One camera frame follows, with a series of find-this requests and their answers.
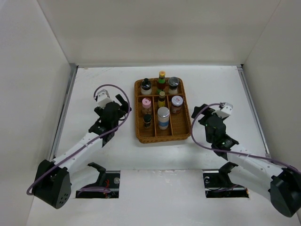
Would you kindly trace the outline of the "pink cap spice jar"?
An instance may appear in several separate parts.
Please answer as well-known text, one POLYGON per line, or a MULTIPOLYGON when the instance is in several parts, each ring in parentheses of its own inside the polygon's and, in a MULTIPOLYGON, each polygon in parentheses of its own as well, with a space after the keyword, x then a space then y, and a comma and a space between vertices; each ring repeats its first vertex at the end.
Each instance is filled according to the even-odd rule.
POLYGON ((148 97, 145 97, 142 99, 142 113, 143 115, 146 114, 152 114, 153 108, 152 108, 152 102, 151 99, 148 97))

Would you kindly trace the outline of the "black cap pepper shaker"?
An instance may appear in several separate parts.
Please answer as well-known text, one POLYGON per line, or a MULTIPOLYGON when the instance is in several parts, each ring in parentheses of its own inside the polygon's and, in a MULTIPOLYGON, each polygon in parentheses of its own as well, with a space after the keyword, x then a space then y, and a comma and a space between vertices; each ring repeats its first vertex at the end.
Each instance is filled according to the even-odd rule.
POLYGON ((145 128, 149 128, 151 126, 151 115, 150 114, 145 114, 143 117, 143 123, 145 128))

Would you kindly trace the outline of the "black cap white powder bottle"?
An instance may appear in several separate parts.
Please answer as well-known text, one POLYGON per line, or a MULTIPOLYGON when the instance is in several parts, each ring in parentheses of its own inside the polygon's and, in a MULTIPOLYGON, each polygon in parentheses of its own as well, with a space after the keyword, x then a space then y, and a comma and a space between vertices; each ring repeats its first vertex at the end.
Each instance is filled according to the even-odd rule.
POLYGON ((149 96, 152 93, 152 84, 148 78, 144 78, 141 82, 141 94, 144 96, 149 96))

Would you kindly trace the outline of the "red label white lid jar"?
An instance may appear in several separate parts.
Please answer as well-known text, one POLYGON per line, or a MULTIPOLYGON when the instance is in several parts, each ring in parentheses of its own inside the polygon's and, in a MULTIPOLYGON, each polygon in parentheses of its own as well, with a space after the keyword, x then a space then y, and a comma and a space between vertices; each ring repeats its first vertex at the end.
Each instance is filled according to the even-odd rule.
POLYGON ((172 104, 172 108, 171 108, 172 113, 178 114, 182 109, 183 98, 179 95, 173 96, 171 99, 171 104, 172 104))

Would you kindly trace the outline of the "yellow oil bottle brown cap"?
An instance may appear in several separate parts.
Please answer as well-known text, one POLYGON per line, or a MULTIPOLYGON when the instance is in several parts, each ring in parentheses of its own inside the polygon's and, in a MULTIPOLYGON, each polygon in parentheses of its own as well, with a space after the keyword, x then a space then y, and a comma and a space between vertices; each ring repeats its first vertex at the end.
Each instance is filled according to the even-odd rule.
POLYGON ((165 107, 165 106, 166 106, 165 92, 161 91, 159 93, 159 98, 158 98, 158 108, 165 107))

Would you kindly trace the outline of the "silver lid blue label jar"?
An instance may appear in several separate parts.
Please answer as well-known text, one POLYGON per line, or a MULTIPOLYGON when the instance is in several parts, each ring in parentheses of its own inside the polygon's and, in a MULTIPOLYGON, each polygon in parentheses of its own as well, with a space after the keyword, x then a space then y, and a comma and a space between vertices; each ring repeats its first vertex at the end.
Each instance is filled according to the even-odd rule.
POLYGON ((169 116, 170 111, 167 107, 160 107, 157 111, 158 115, 158 127, 161 130, 165 130, 168 128, 169 125, 169 116))

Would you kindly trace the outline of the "red sauce bottle yellow cap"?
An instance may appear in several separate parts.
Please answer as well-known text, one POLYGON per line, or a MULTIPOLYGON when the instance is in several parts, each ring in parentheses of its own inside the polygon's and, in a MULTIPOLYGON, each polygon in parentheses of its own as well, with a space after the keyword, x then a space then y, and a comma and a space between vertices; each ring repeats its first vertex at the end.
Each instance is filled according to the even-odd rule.
POLYGON ((159 77, 157 80, 157 93, 164 91, 166 87, 166 73, 164 71, 159 72, 159 77))

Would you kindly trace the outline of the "clear lid powder jar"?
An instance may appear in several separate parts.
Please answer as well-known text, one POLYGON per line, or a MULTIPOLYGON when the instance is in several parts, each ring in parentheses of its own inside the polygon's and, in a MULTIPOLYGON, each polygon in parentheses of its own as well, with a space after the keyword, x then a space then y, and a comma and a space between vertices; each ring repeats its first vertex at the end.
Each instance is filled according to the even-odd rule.
POLYGON ((177 78, 177 77, 171 77, 168 80, 168 85, 169 85, 169 91, 168 91, 168 93, 171 94, 171 95, 177 94, 178 93, 179 84, 180 84, 179 78, 177 78))

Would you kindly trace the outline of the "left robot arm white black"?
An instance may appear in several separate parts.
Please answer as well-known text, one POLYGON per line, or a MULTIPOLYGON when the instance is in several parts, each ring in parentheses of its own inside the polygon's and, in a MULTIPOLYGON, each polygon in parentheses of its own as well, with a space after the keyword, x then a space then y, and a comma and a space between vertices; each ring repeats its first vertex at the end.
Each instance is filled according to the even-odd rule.
POLYGON ((52 161, 43 160, 36 172, 28 195, 33 195, 48 205, 59 209, 65 205, 71 195, 71 175, 94 152, 93 146, 104 147, 115 132, 128 118, 131 111, 129 100, 120 94, 117 102, 110 99, 106 90, 96 96, 98 107, 94 112, 98 120, 89 128, 85 136, 71 149, 52 161))

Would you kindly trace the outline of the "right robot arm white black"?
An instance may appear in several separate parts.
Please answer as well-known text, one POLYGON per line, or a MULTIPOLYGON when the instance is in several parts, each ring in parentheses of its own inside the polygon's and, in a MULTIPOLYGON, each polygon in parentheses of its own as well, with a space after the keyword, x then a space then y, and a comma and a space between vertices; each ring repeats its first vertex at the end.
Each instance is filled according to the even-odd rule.
POLYGON ((283 216, 292 217, 301 208, 301 173, 295 167, 268 157, 251 154, 226 133, 224 120, 232 114, 229 103, 203 104, 195 107, 192 119, 205 127, 206 141, 227 163, 219 169, 223 186, 240 185, 271 202, 283 216))

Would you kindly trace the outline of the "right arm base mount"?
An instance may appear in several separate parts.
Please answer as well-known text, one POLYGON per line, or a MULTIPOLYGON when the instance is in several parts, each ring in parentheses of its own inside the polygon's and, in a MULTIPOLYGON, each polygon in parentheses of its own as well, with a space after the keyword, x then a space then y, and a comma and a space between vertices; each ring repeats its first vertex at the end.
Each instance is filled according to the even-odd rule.
POLYGON ((228 174, 236 166, 228 162, 219 169, 203 171, 206 198, 249 198, 247 188, 230 181, 228 174))

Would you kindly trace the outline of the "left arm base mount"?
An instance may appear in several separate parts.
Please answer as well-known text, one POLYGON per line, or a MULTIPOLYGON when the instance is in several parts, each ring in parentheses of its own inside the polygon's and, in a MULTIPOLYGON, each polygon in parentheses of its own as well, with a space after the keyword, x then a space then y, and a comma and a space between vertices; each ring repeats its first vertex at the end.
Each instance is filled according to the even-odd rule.
POLYGON ((91 162, 88 164, 97 170, 98 178, 75 193, 77 199, 117 199, 119 198, 120 171, 107 171, 106 168, 91 162))

